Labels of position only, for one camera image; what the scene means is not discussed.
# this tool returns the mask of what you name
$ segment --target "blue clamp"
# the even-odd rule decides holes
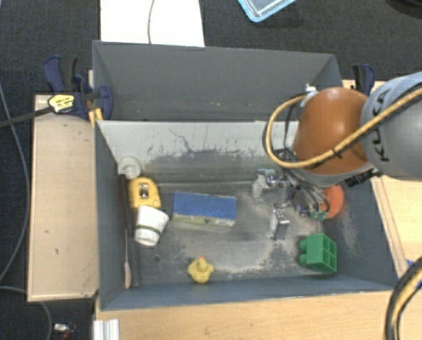
[[[368,64],[354,64],[353,72],[356,91],[369,96],[375,85],[375,71]]]
[[[77,57],[60,57],[54,55],[42,65],[42,71],[53,94],[68,93],[74,96],[74,108],[67,114],[75,115],[84,120],[89,119],[87,101],[93,102],[93,108],[100,108],[104,120],[110,119],[113,110],[113,97],[109,86],[99,86],[93,91],[89,83],[80,75],[75,74]]]

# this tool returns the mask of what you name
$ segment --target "yellow cable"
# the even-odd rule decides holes
[[[403,307],[403,304],[408,300],[409,296],[416,290],[417,283],[422,280],[422,268],[418,271],[411,280],[404,286],[400,295],[395,302],[394,310],[392,311],[392,324],[397,320],[397,316],[400,312],[400,309]]]
[[[422,94],[422,87],[415,90],[414,92],[411,92],[407,94],[402,99],[399,99],[397,102],[390,105],[388,108],[386,108],[384,111],[382,111],[378,116],[372,118],[370,121],[368,121],[363,126],[359,127],[358,130],[356,130],[354,133],[349,135],[346,139],[342,140],[340,143],[338,143],[333,149],[330,149],[323,154],[320,154],[319,156],[313,157],[308,160],[304,161],[283,161],[282,159],[279,159],[273,152],[272,148],[272,141],[271,141],[271,133],[274,125],[274,121],[277,119],[277,117],[280,115],[280,113],[285,110],[288,106],[291,106],[304,98],[307,97],[306,94],[302,96],[298,96],[297,98],[291,99],[289,101],[286,101],[284,104],[279,106],[269,117],[268,124],[266,126],[266,133],[264,137],[265,142],[265,148],[266,153],[270,157],[271,160],[273,160],[277,165],[279,165],[282,168],[285,169],[303,169],[307,168],[309,166],[319,164],[323,161],[326,161],[327,159],[330,159],[332,156],[335,155],[336,152],[342,151],[344,148],[349,146],[351,143],[356,141],[359,137],[364,135],[370,128],[378,124],[380,121],[384,120],[387,116],[391,115],[396,110],[400,109],[402,106],[406,105],[408,102],[414,100],[418,96]]]

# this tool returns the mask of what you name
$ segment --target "sponge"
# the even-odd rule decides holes
[[[232,196],[177,191],[172,207],[174,222],[233,227],[236,220],[236,198]]]

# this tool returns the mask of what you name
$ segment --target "cable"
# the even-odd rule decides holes
[[[149,7],[149,13],[148,13],[148,24],[147,24],[147,33],[148,33],[148,43],[152,43],[152,35],[151,35],[151,26],[152,26],[152,12],[153,12],[153,6],[154,2],[156,0],[152,0],[152,5]]]
[[[0,0],[0,11],[1,11],[2,2],[3,2],[3,0]],[[6,103],[6,98],[5,98],[4,90],[3,90],[2,85],[1,85],[1,81],[0,81],[0,98],[1,98],[2,106],[4,107],[4,110],[5,110],[6,118],[8,120],[10,120],[11,115],[10,115],[10,112],[9,112],[9,109],[8,109],[8,105]],[[24,237],[25,237],[25,232],[27,231],[28,220],[29,220],[29,216],[30,216],[30,175],[28,173],[28,166],[27,166],[27,162],[25,161],[21,141],[19,140],[18,133],[16,132],[16,129],[13,125],[11,125],[11,132],[13,133],[13,138],[14,138],[14,141],[16,143],[18,154],[19,154],[19,157],[21,159],[21,164],[22,164],[22,167],[23,167],[23,173],[24,173],[24,179],[25,179],[25,202],[26,202],[26,206],[25,206],[25,215],[24,215],[21,234],[19,236],[18,242],[16,244],[16,247],[13,250],[11,257],[8,260],[8,263],[5,266],[5,269],[2,271],[2,273],[0,275],[0,282],[2,282],[5,275],[8,273],[8,270],[10,269],[11,265],[13,264],[14,259],[16,258],[16,255],[18,254],[19,249],[22,246],[22,243],[23,243],[23,240],[24,240]],[[11,287],[11,286],[0,286],[0,289],[25,294],[24,290],[21,290],[20,288]],[[40,302],[40,304],[41,304],[42,308],[44,309],[44,311],[46,312],[47,319],[48,319],[48,322],[49,322],[50,330],[48,331],[47,338],[46,338],[47,340],[49,340],[51,335],[52,335],[52,329],[51,329],[52,316],[50,314],[49,309],[46,307],[46,305],[42,302]]]
[[[27,295],[26,291],[21,290],[20,288],[17,288],[17,287],[12,287],[12,286],[0,286],[0,290],[20,293],[22,295]],[[46,340],[50,340],[50,338],[52,337],[52,323],[53,323],[52,322],[52,315],[50,314],[49,309],[47,308],[47,306],[43,302],[39,302],[39,303],[40,303],[42,309],[44,310],[44,312],[46,313],[47,323],[49,324],[49,327],[48,327],[48,330],[47,330]]]
[[[277,117],[280,115],[280,113],[283,110],[285,110],[287,107],[291,105],[296,104],[297,102],[300,102],[306,97],[307,95],[304,93],[300,96],[297,96],[295,98],[292,98],[284,102],[284,104],[277,107],[277,109],[273,112],[273,114],[269,118],[269,121],[266,125],[266,130],[265,130],[265,134],[263,138],[263,143],[266,149],[266,153],[271,158],[271,160],[273,160],[277,165],[285,169],[303,169],[303,168],[311,167],[317,164],[322,164],[323,162],[331,159],[332,157],[338,156],[342,151],[344,151],[345,149],[348,149],[351,145],[354,145],[354,143],[357,140],[359,140],[361,137],[368,134],[369,131],[373,129],[376,125],[380,125],[383,120],[388,119],[390,115],[396,113],[397,111],[401,111],[405,105],[408,105],[409,103],[414,102],[414,100],[421,99],[422,86],[416,89],[415,91],[408,93],[404,97],[400,98],[398,101],[394,102],[392,105],[387,107],[384,111],[382,111],[379,115],[372,118],[363,126],[359,127],[358,130],[356,130],[354,133],[349,135],[342,142],[338,143],[335,147],[324,152],[323,154],[320,154],[311,159],[299,161],[299,162],[283,161],[282,159],[279,159],[278,157],[276,157],[272,148],[271,133],[272,133],[274,121],[277,119]]]
[[[6,126],[14,125],[16,123],[23,122],[25,120],[33,120],[36,117],[40,117],[41,115],[46,115],[47,113],[52,113],[52,108],[46,107],[40,110],[36,110],[33,112],[26,113],[24,115],[20,115],[15,118],[11,118],[9,120],[0,121],[0,128],[4,128]]]
[[[415,292],[416,284],[420,279],[422,279],[422,257],[409,267],[408,271],[399,279],[390,297],[384,326],[386,340],[398,339],[396,323],[399,313],[411,294]]]
[[[413,297],[417,294],[418,291],[420,291],[422,289],[422,282],[420,282],[420,284],[417,285],[416,290],[408,297],[408,299],[405,301],[405,303],[401,306],[400,311],[398,313],[397,316],[397,327],[396,327],[396,332],[397,332],[397,336],[399,338],[400,335],[400,322],[401,322],[401,316],[403,315],[404,310],[406,309],[406,307],[409,305],[409,303],[411,302],[411,300],[413,299]]]

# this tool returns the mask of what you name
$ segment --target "green plastic part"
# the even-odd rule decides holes
[[[337,244],[322,233],[309,235],[300,242],[302,266],[323,273],[337,272]]]

